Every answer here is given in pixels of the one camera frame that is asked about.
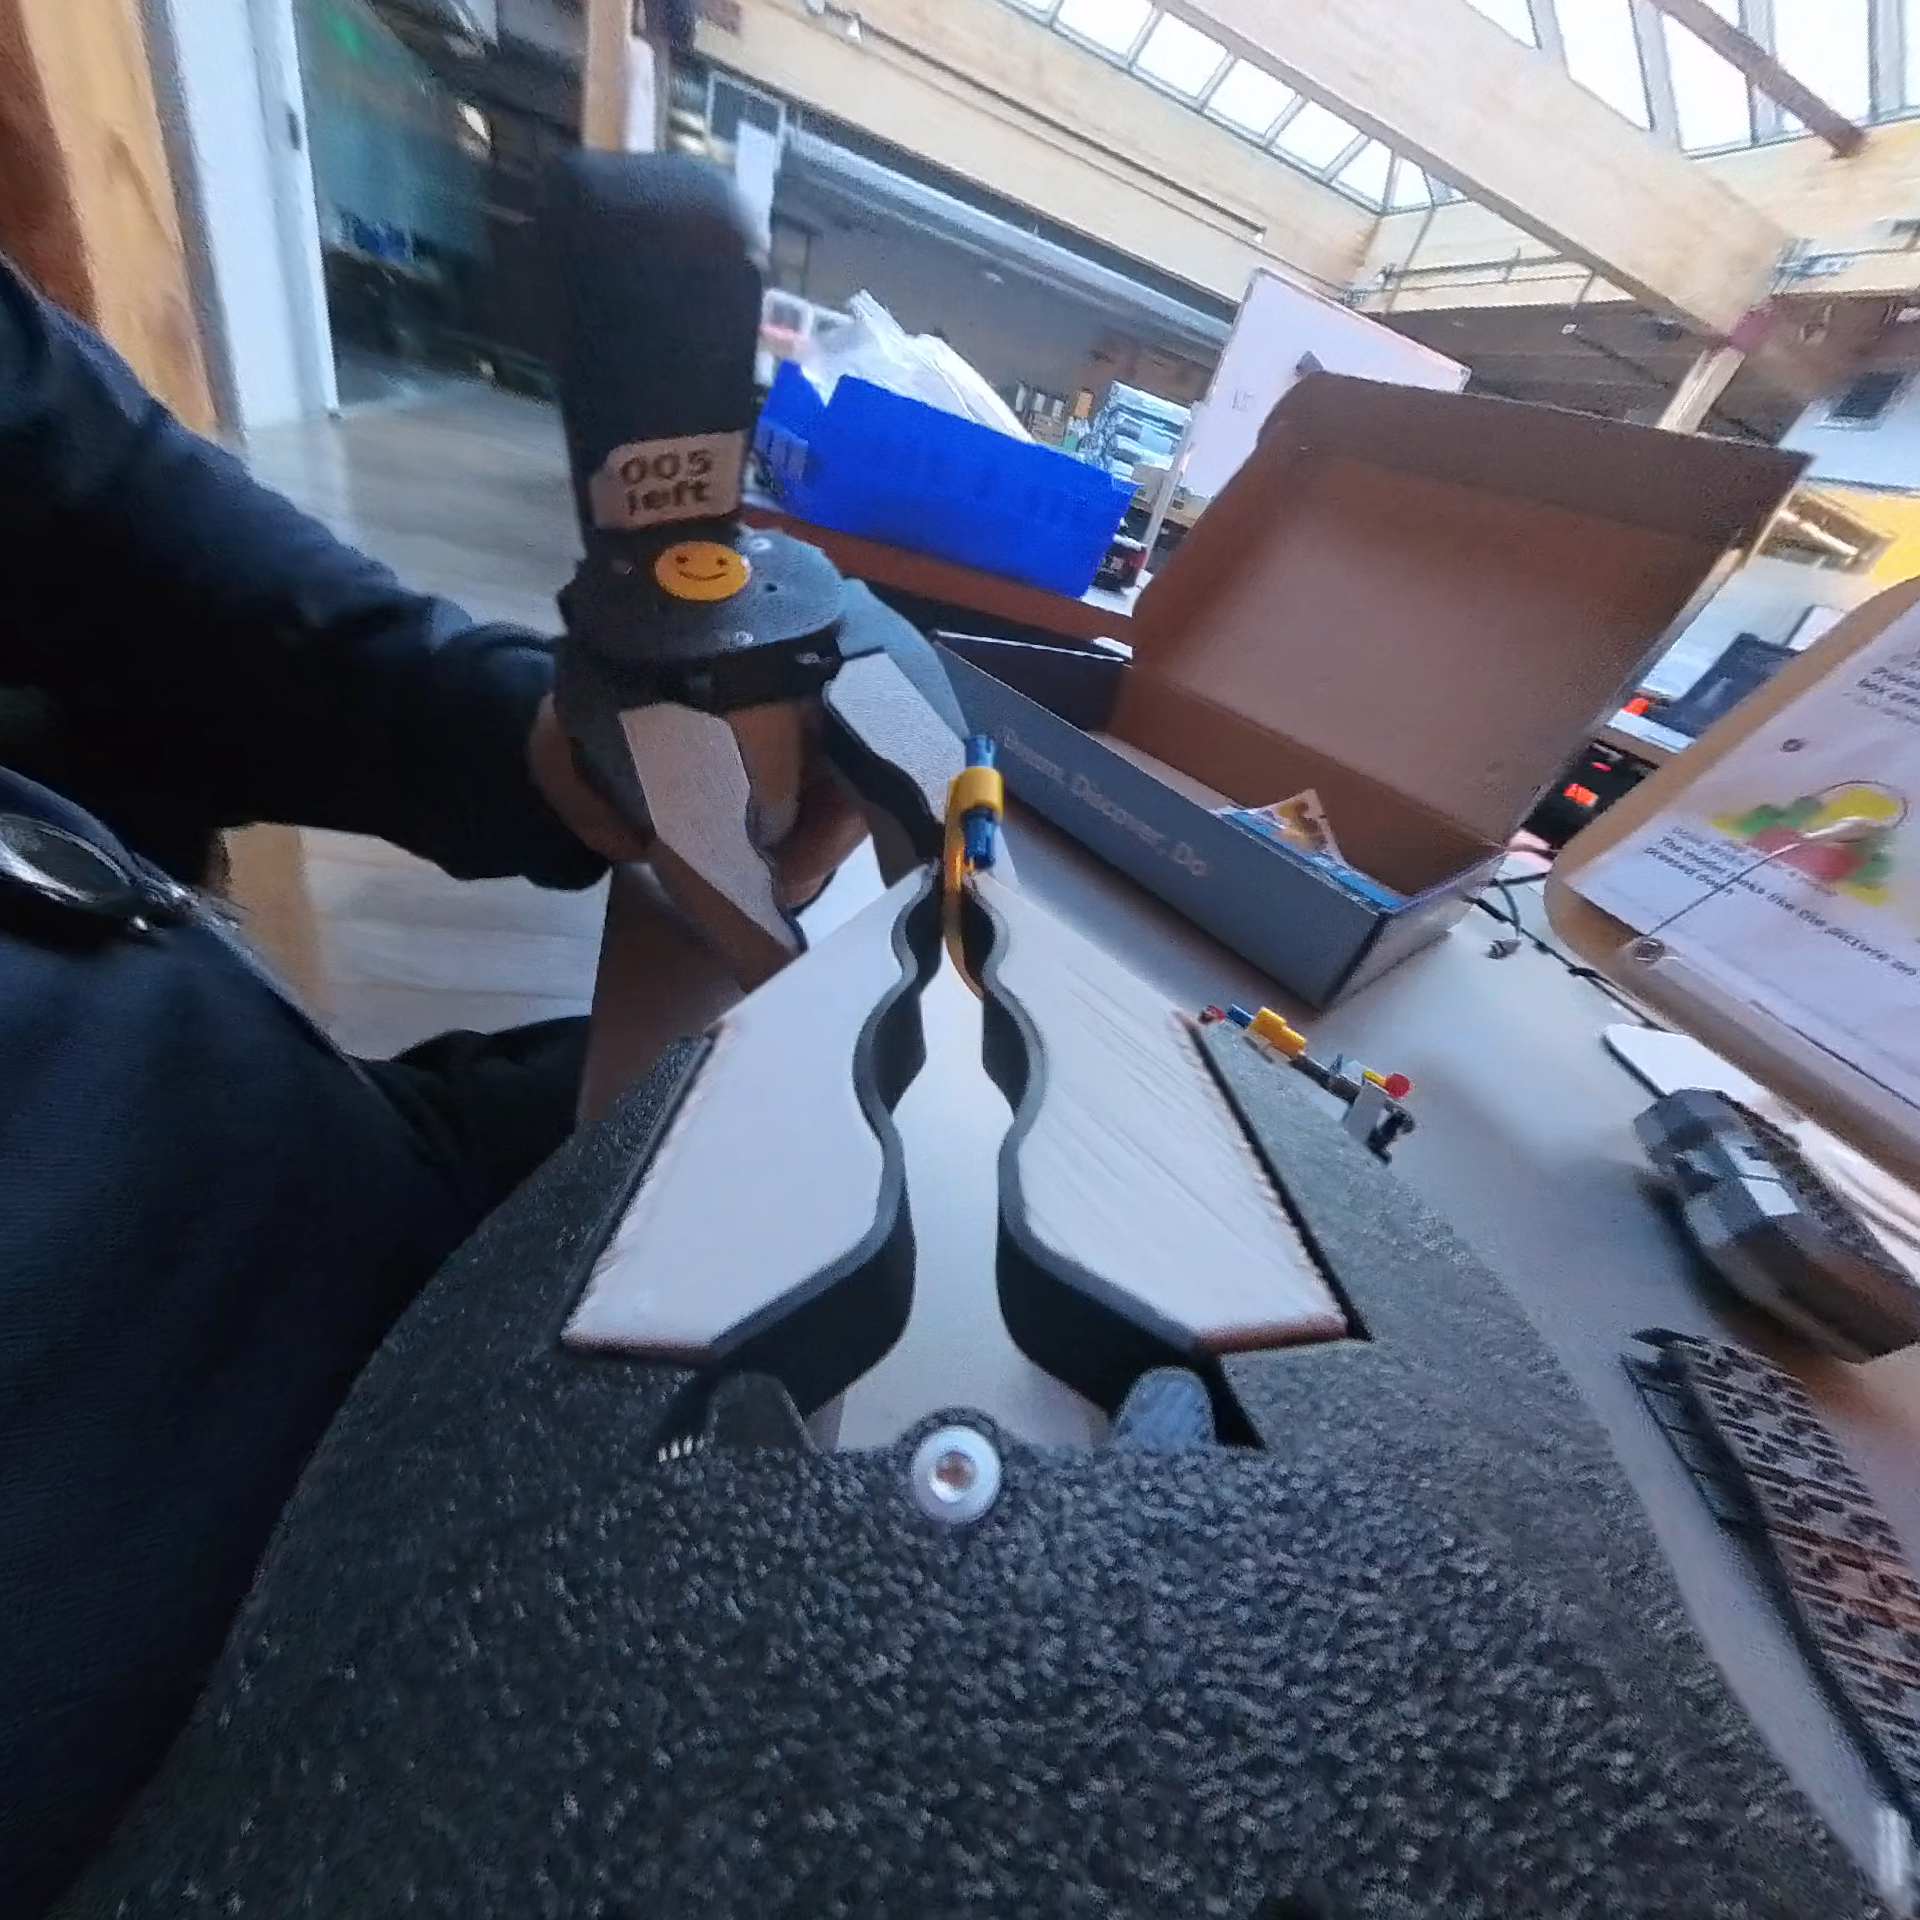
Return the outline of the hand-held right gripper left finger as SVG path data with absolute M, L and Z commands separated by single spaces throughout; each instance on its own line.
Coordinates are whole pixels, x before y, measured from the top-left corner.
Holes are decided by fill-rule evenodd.
M 939 939 L 930 871 L 862 908 L 824 947 L 759 986 L 712 1031 L 688 1091 L 588 1268 L 562 1339 L 638 1361 L 794 1361 L 785 1338 L 840 1298 L 870 1325 L 809 1333 L 802 1361 L 874 1361 L 906 1324 L 906 1165 L 886 1025 L 919 1043 L 926 943 Z

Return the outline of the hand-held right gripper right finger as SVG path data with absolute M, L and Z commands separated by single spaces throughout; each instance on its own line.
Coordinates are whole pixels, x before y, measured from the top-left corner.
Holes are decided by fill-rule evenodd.
M 1025 1354 L 1346 1339 L 1332 1283 L 1193 1022 L 1003 877 L 960 902 L 1000 1147 L 1000 1309 Z

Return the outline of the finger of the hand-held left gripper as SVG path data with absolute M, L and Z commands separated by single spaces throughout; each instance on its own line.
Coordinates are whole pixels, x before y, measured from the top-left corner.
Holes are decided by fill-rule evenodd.
M 806 950 L 730 718 L 684 705 L 626 708 L 619 732 L 655 830 L 652 866 L 731 979 L 770 979 Z
M 824 689 L 824 747 L 870 828 L 880 883 L 939 865 L 964 739 L 894 655 L 840 665 Z

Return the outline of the yellow scoop piece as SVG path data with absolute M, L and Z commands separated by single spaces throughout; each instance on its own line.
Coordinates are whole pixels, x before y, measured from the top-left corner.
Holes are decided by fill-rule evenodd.
M 964 902 L 980 874 L 992 874 L 1001 852 L 1003 780 L 998 740 L 964 739 L 964 765 L 950 783 L 943 851 L 944 947 L 954 972 L 983 1002 L 985 991 L 970 959 Z

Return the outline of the person's left forearm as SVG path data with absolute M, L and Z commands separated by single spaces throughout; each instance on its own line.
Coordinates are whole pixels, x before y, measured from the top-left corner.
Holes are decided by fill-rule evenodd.
M 6 805 L 180 879 L 230 830 L 600 883 L 532 764 L 548 642 L 418 591 L 187 430 L 3 267 Z

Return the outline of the grey desk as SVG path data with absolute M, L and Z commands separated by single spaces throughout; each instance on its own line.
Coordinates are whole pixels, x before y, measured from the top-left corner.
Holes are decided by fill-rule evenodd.
M 1435 947 L 1312 1022 L 1323 1049 L 1407 1069 L 1417 1126 L 1399 1180 L 1475 1249 L 1610 1433 L 1697 1631 L 1767 1741 L 1846 1845 L 1881 1835 L 1860 1761 L 1746 1541 L 1722 1526 L 1626 1370 L 1650 1327 L 1719 1338 L 1798 1373 L 1916 1563 L 1916 1354 L 1864 1367 L 1799 1354 L 1719 1291 L 1664 1211 L 1632 1118 L 1648 1092 L 1601 1041 L 1623 1010 L 1524 949 L 1495 962 L 1475 909 Z M 1025 1358 L 1001 1324 L 992 1201 L 1009 1108 L 980 1062 L 975 995 L 923 998 L 928 1062 L 896 1113 L 919 1270 L 903 1338 L 859 1379 L 841 1438 L 898 1438 L 937 1405 L 976 1405 L 1033 1442 L 1095 1433 L 1092 1405 Z

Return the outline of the person's left hand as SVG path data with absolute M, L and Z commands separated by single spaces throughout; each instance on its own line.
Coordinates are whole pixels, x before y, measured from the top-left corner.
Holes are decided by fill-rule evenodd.
M 544 805 L 590 852 L 615 866 L 655 861 L 652 830 L 630 820 L 585 780 L 552 698 L 543 698 L 536 710 L 526 761 Z M 782 906 L 802 909 L 814 902 L 870 835 L 859 805 L 826 758 L 807 758 L 799 818 L 774 851 Z

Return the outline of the brown side table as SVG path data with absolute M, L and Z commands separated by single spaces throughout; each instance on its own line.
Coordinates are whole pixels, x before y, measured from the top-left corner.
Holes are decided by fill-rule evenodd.
M 1132 650 L 1137 594 L 1068 597 L 976 566 L 796 519 L 751 495 L 742 519 L 817 547 L 838 569 L 912 622 L 943 633 L 1001 635 L 1072 650 Z

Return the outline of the black perforated brick model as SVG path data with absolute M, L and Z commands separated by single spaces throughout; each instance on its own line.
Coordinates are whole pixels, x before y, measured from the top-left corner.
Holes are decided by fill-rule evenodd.
M 1193 1015 L 1200 1031 L 1236 1033 L 1265 1058 L 1290 1067 L 1342 1107 L 1342 1126 L 1380 1164 L 1417 1129 L 1409 1108 L 1412 1082 L 1404 1071 L 1380 1071 L 1342 1051 L 1323 1051 L 1302 1026 L 1272 1006 L 1204 1004 Z

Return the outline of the blue storage bin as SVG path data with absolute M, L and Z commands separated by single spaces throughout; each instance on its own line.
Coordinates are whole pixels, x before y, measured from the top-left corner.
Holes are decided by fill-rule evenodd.
M 801 522 L 1066 597 L 1092 586 L 1134 501 L 1070 453 L 857 375 L 826 398 L 779 367 L 752 443 Z

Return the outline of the clear plastic bag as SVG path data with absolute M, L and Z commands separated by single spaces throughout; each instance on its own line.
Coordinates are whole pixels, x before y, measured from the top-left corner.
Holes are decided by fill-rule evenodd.
M 1016 410 L 943 334 L 910 332 L 866 291 L 854 294 L 834 324 L 814 332 L 801 350 L 801 371 L 824 399 L 847 379 L 862 379 L 1016 442 L 1033 442 Z

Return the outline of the whiteboard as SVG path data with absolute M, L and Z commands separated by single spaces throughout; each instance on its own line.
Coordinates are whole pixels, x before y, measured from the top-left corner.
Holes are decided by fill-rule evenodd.
M 1255 270 L 1172 460 L 1178 490 L 1200 501 L 1226 490 L 1280 399 L 1314 372 L 1441 393 L 1463 393 L 1473 379 L 1439 350 L 1294 279 Z

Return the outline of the dark blue cardboard box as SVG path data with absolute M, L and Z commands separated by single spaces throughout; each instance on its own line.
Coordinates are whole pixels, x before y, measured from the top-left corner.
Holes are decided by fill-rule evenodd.
M 936 644 L 1014 798 L 1323 1010 L 1468 914 L 1807 468 L 1779 445 L 1314 372 L 1140 590 L 1126 655 Z M 1214 818 L 1308 786 L 1404 909 Z

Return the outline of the grey tread track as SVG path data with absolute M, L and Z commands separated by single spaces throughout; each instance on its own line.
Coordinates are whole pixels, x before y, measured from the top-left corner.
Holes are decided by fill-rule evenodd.
M 1700 1342 L 1670 1327 L 1642 1327 L 1623 1354 L 1623 1371 L 1670 1451 L 1692 1477 L 1712 1517 L 1758 1542 L 1767 1513 L 1754 1473 L 1689 1371 Z
M 1916 1826 L 1919 1582 L 1905 1542 L 1801 1383 L 1746 1348 L 1694 1339 L 1689 1371 L 1754 1473 L 1767 1513 L 1758 1545 L 1793 1630 Z

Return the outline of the black drawstring with toggle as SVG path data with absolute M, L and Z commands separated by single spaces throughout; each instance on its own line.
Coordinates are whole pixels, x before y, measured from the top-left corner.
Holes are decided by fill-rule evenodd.
M 105 943 L 203 918 L 198 891 L 58 822 L 3 814 L 6 932 L 50 943 Z

